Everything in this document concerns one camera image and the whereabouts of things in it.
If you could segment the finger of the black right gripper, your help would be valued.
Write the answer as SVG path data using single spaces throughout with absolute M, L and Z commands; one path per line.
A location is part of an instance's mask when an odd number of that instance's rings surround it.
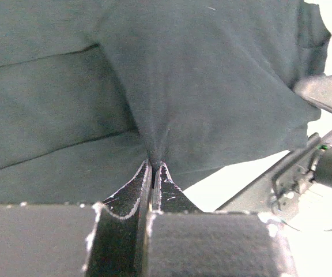
M 332 75 L 302 79 L 293 91 L 313 106 L 332 113 Z

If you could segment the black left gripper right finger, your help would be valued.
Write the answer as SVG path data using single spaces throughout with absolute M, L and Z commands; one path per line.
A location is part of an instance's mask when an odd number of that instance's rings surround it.
M 269 212 L 203 212 L 161 164 L 146 225 L 147 276 L 297 274 L 279 218 Z

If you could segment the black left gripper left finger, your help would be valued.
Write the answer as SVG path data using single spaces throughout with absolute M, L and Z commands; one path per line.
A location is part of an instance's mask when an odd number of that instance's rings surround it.
M 139 276 L 152 168 L 95 204 L 0 205 L 0 276 Z

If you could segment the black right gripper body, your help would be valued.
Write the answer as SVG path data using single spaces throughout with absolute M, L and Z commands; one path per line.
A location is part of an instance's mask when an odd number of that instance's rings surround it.
M 271 214 L 296 231 L 332 231 L 332 131 L 314 133 L 215 212 Z

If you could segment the black t shirt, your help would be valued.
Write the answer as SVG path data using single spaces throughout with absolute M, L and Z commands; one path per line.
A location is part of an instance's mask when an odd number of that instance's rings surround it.
M 304 1 L 0 1 L 0 204 L 183 189 L 307 142 L 331 34 Z

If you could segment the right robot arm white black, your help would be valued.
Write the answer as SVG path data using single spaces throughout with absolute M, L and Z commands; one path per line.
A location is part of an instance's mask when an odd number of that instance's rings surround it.
M 302 79 L 295 94 L 332 114 L 332 75 Z M 288 225 L 309 200 L 315 184 L 332 189 L 332 130 L 311 135 L 304 148 L 288 153 L 218 208 L 219 212 L 272 212 Z

